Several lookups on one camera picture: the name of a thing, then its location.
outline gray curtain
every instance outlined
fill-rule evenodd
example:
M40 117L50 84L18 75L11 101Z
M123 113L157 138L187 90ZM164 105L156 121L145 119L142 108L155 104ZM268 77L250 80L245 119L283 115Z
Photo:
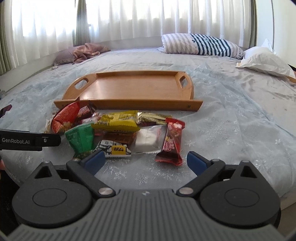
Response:
M12 69L4 29L4 2L0 3L0 75Z
M89 25L87 23L86 0L78 0L75 32L75 46L90 42Z
M257 9L256 9L256 2L255 0L252 0L252 9L251 9L251 39L250 39L250 46L249 48L252 48L256 46L257 41Z

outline ribbed surface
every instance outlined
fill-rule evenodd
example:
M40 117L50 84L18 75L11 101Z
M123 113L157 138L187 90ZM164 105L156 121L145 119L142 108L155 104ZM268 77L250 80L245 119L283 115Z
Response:
M272 226L256 230L224 227L209 219L192 198L181 198L172 190L121 191L99 199L80 221L59 229L19 226L13 241L281 241Z

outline purple pillow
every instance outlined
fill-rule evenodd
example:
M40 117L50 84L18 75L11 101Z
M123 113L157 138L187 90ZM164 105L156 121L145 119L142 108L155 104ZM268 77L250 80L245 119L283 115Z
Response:
M69 47L61 51L58 56L55 58L53 65L61 65L61 64L69 64L73 63L75 57L73 56L73 51L77 49L79 46L76 47Z

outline wooden tray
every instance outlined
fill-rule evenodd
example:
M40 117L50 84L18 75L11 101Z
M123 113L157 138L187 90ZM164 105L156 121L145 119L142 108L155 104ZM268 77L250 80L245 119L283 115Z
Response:
M83 80L86 84L77 89ZM193 95L192 80L185 72L121 71L78 78L54 103L61 109L79 98L82 104L91 101L100 109L197 111L202 100L193 100Z

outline bed sheet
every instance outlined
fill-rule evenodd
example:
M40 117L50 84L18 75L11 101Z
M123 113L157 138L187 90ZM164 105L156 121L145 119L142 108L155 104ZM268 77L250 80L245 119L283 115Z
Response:
M194 98L203 99L198 112L163 112L185 121L181 155L193 150L227 164L250 160L279 196L295 188L295 88L286 79L248 69L236 69L237 60L217 56L164 54L155 49L118 50L81 64L45 70L9 91L0 107L12 109L0 119L0 128L43 131L46 119L76 78L102 71L185 71L194 84ZM41 161L65 164L73 150L62 137L59 147L42 152L4 150L1 155L15 181L23 182ZM107 159L96 174L115 190L172 188L195 177L186 162L181 167L154 162L155 154L131 159Z

